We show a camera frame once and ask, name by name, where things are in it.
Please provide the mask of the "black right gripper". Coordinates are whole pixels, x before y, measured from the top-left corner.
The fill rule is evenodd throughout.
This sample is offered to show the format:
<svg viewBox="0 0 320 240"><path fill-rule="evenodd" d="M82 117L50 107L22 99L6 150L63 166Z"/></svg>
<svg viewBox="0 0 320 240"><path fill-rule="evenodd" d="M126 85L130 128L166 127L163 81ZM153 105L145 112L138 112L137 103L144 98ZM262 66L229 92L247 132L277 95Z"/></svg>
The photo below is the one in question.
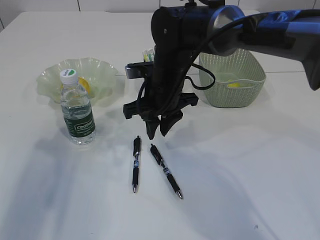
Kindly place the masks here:
<svg viewBox="0 0 320 240"><path fill-rule="evenodd" d="M139 92L135 101L123 105L123 114L126 119L131 119L135 115L140 116L145 122L148 138L153 140L159 125L160 132L165 137L170 129L183 118L181 110L188 105L196 106L198 100L195 93L180 93L169 103L165 99L164 106L162 106Z"/></svg>

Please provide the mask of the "black blue right robot arm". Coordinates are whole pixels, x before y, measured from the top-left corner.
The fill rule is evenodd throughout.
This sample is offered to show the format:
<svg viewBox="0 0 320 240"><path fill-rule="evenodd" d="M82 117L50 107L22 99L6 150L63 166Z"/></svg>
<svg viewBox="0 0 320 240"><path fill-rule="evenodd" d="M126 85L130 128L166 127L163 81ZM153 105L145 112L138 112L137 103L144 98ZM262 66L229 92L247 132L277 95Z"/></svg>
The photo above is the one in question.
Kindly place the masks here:
<svg viewBox="0 0 320 240"><path fill-rule="evenodd" d="M320 87L320 12L285 10L244 15L223 0L190 0L183 6L160 7L151 18L154 59L129 63L129 79L143 78L137 99L123 106L126 119L142 118L150 139L166 135L195 106L198 97L183 93L187 72L200 53L229 56L237 49L302 63L312 90Z"/></svg>

